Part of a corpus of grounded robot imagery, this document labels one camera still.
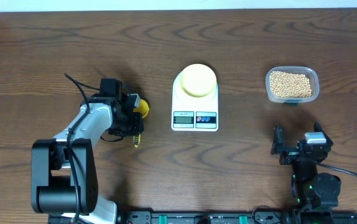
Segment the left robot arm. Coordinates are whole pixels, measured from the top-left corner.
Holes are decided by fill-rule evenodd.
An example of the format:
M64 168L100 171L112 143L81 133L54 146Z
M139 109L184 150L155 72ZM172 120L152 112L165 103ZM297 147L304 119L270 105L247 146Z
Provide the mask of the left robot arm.
M50 139L32 145L31 204L49 223L125 223L116 203L98 192L94 149L104 133L118 140L140 135L137 94L98 93L85 98L76 118Z

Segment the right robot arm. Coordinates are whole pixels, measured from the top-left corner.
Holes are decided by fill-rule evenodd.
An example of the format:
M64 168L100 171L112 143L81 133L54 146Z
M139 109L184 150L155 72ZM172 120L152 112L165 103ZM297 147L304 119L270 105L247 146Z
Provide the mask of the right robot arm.
M317 170L317 163L327 158L332 146L319 123L296 146L286 146L282 128L275 125L271 153L280 156L281 165L292 167L292 193L298 201L283 213L282 223L357 223L357 213L333 211L338 206L341 179Z

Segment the yellow measuring scoop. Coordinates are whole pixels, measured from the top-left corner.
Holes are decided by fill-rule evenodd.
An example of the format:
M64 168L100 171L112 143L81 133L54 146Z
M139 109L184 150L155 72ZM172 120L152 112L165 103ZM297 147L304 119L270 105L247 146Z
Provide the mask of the yellow measuring scoop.
M134 112L138 112L141 114L142 119L144 119L148 114L149 114L149 105L147 101L140 99L139 107L134 109ZM141 142L141 132L136 134L133 137L134 140L134 146L139 147L140 142Z

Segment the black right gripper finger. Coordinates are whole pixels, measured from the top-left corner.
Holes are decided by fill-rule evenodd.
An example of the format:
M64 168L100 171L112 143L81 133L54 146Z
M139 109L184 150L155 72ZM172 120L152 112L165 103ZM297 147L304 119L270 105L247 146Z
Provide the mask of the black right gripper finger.
M313 125L313 130L316 132L316 133L322 133L322 134L325 134L324 130L322 129L321 125L319 122L315 122L314 125Z
M271 154L281 154L284 148L284 140L282 137L282 128L276 124L274 126L274 140L271 147Z

